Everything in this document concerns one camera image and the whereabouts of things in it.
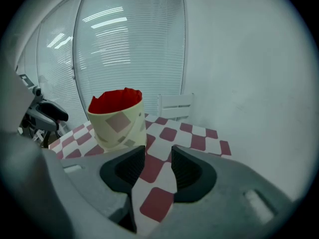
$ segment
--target red tissue paper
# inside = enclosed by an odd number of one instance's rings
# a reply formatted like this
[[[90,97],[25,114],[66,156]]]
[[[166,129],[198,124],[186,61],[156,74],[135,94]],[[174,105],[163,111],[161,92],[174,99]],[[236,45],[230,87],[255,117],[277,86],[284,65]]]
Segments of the red tissue paper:
[[[99,98],[93,96],[89,106],[92,114],[109,114],[118,112],[138,104],[142,100],[139,90],[125,88],[104,92]]]

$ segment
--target beige cup with diamond pattern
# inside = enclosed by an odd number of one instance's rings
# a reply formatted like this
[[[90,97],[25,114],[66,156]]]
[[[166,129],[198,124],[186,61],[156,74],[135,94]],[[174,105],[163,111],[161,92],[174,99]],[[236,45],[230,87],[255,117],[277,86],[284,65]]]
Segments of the beige cup with diamond pattern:
[[[109,114],[86,111],[97,143],[106,151],[146,145],[144,104]]]

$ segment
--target white wall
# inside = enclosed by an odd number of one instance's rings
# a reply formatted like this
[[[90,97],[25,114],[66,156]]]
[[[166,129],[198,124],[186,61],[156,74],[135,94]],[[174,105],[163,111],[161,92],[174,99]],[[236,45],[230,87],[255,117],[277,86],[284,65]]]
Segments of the white wall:
[[[1,51],[15,69],[19,57],[44,17],[63,0],[25,0],[2,38]]]
[[[286,0],[185,0],[190,122],[216,129],[233,158],[301,196],[317,160],[318,61]]]

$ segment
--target window blinds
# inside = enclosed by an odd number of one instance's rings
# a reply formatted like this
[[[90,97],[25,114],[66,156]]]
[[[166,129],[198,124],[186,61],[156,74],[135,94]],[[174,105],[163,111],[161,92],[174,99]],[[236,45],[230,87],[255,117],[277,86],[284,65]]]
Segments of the window blinds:
[[[20,55],[20,57],[19,57],[19,61],[18,61],[18,69],[17,69],[17,71],[16,71],[16,73],[18,74],[18,75],[20,75],[20,74],[25,74],[25,70],[24,70],[24,61],[25,61],[25,59],[24,59],[24,50],[22,51],[22,53],[21,53],[21,55]]]
[[[183,0],[82,0],[74,65],[83,105],[129,87],[156,114],[158,94],[180,94],[184,37]]]
[[[72,67],[72,39],[80,0],[67,0],[40,25],[37,69],[44,97],[58,103],[69,114],[68,128],[87,121],[77,91]]]
[[[38,41],[39,27],[34,31],[24,48],[24,71],[35,86],[39,86],[38,72],[36,68],[36,45]]]

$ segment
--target table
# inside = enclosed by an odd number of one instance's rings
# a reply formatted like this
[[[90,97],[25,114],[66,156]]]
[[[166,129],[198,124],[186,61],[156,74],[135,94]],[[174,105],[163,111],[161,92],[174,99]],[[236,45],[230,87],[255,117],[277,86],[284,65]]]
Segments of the table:
[[[132,204],[137,233],[147,236],[172,209],[177,191],[171,169],[171,147],[180,145],[210,155],[231,156],[227,141],[217,131],[145,114],[147,145],[145,167],[132,189]],[[59,159],[104,153],[95,138],[90,121],[68,132],[49,149]]]

